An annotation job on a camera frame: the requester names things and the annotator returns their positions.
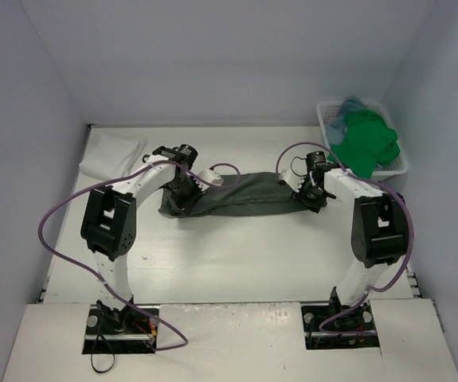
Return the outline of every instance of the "laundry basket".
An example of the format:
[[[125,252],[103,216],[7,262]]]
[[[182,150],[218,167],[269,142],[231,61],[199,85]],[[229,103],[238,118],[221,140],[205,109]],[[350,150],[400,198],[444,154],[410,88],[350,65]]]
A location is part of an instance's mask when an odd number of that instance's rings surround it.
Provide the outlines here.
[[[329,125],[330,121],[339,114],[340,106],[343,101],[331,101],[331,102],[319,102],[317,104],[317,116],[319,117],[319,124],[321,126],[321,131],[323,132],[324,144],[330,147],[330,143],[327,141],[326,128]],[[365,105],[371,110],[378,113],[386,122],[388,127],[393,129],[393,124],[389,118],[386,109],[377,102],[365,101]],[[395,160],[387,167],[382,169],[376,168],[372,173],[372,179],[375,181],[383,181],[394,175],[402,175],[407,173],[409,168],[409,163],[404,154],[404,150],[400,144],[400,140],[397,140],[398,147],[401,149],[401,153]]]

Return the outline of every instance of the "green fabric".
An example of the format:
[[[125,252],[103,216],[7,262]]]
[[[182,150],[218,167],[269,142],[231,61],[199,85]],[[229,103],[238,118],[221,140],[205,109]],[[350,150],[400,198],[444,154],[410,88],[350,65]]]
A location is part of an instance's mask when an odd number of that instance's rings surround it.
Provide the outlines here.
[[[343,119],[346,137],[331,149],[359,177],[370,179],[378,163],[387,166],[400,154],[397,133],[386,126],[378,113],[361,110],[346,114]]]

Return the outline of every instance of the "white towel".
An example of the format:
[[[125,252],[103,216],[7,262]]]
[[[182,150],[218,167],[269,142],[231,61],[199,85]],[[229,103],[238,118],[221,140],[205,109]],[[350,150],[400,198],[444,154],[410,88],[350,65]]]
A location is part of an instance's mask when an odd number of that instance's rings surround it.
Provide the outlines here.
[[[94,150],[79,165],[80,171],[101,181],[124,177],[131,172],[144,146],[145,141],[103,134]]]

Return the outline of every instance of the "gray wall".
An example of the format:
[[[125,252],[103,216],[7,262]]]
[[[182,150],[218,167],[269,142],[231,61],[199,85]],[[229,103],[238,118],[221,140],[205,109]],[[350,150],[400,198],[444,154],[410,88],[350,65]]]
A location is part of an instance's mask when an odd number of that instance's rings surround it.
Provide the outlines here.
[[[413,265],[458,368],[458,2],[436,2],[385,103],[411,165],[392,183],[413,213]]]
[[[22,0],[95,123],[315,121],[380,99],[433,0]]]
[[[37,224],[71,190],[85,132],[21,5],[0,0],[0,379],[49,264]],[[50,225],[53,242],[59,223]]]

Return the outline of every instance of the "white tabletop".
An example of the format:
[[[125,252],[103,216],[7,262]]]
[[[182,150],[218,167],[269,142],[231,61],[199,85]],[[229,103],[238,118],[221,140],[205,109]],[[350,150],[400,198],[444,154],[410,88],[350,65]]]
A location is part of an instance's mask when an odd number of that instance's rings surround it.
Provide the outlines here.
[[[104,127],[92,130],[86,152],[101,134],[144,138],[147,153],[161,145],[188,143],[199,153],[197,172],[217,162],[233,163],[242,173],[273,171],[276,158],[290,144],[322,142],[318,127]],[[292,150],[283,166],[294,155],[311,151],[311,146]],[[95,182],[80,174],[75,190]],[[325,301],[353,259],[352,206],[341,201],[329,200],[319,214],[173,220],[158,213],[161,194],[153,194],[139,209],[137,240],[128,255],[137,303]],[[92,253],[80,238],[86,200],[81,197],[69,206],[57,248],[94,267]],[[55,259],[45,303],[94,303],[99,289],[91,275]],[[406,276],[374,298],[412,298]]]
[[[119,355],[103,376],[82,355],[86,305],[30,305],[4,382],[266,381],[458,382],[429,300],[371,302],[381,348],[306,350],[299,303],[162,306],[185,348]],[[158,346],[178,339],[160,326]],[[106,368],[109,355],[95,356]]]

